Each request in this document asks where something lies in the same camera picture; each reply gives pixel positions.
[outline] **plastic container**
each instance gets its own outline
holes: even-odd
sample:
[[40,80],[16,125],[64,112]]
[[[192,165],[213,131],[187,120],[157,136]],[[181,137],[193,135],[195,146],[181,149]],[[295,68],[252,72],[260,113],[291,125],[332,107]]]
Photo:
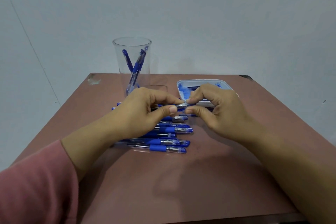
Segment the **plastic container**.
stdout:
[[[202,84],[205,84],[205,83],[210,83],[223,90],[233,90],[229,86],[229,84],[227,84],[223,80],[217,80],[217,79],[180,80],[176,83],[176,85],[177,85],[178,92],[180,94],[181,99],[185,101],[186,99],[190,97],[191,91],[193,91],[193,89],[188,88],[188,87],[201,86]],[[202,101],[198,102],[197,105],[202,105],[204,107],[214,107],[214,105],[207,99],[203,99]]]
[[[151,40],[144,37],[121,37],[113,40],[125,97],[134,88],[150,85],[151,43]],[[145,52],[143,63],[137,66],[141,70],[135,76],[136,81],[134,86],[129,86],[133,68],[136,66],[136,62],[143,52]]]

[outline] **pen holder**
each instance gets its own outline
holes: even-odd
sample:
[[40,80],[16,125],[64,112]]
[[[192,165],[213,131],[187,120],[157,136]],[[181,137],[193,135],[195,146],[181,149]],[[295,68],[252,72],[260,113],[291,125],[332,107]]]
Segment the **pen holder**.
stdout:
[[151,40],[143,37],[113,40],[125,96],[135,88],[150,85],[151,43]]

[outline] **pink shirt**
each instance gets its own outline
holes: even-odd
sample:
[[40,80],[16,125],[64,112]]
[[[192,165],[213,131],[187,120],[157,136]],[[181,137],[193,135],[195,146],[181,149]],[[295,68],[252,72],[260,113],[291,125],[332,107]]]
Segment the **pink shirt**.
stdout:
[[60,141],[0,172],[0,223],[76,223],[78,179]]

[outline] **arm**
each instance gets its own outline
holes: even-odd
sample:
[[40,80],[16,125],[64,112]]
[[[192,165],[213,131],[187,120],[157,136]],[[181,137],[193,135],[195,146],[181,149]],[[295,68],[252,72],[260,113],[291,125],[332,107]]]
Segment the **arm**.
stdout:
[[139,137],[177,111],[166,92],[134,90],[114,111],[0,172],[0,223],[76,223],[78,181],[114,142]]
[[190,106],[185,112],[196,114],[217,134],[250,150],[312,224],[336,223],[335,168],[270,133],[246,112],[233,90],[202,85],[187,102],[203,98],[216,106],[213,112],[199,106]]

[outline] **brown table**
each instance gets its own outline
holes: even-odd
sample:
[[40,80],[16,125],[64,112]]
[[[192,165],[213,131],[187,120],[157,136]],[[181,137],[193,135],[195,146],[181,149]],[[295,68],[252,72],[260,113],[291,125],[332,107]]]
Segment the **brown table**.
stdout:
[[[226,81],[247,110],[271,130],[313,154],[331,154],[328,141],[251,79],[152,75],[152,84],[166,85],[168,92],[178,96],[178,80],[200,78]],[[98,119],[123,99],[119,74],[90,74],[16,161]],[[217,136],[200,118],[192,117],[188,123],[194,134],[179,136],[191,141],[187,154],[107,150],[80,184],[78,216],[82,223],[304,220],[248,150]]]

